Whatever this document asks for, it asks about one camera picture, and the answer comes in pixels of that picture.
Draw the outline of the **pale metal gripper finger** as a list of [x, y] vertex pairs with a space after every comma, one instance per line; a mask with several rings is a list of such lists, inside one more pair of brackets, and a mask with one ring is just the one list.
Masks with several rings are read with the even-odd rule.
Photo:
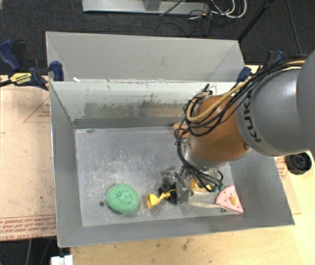
[[176, 204], [186, 203], [189, 200], [190, 188], [181, 184], [176, 185]]
[[163, 179], [176, 179], [179, 175], [179, 170], [177, 168], [171, 167], [161, 171]]

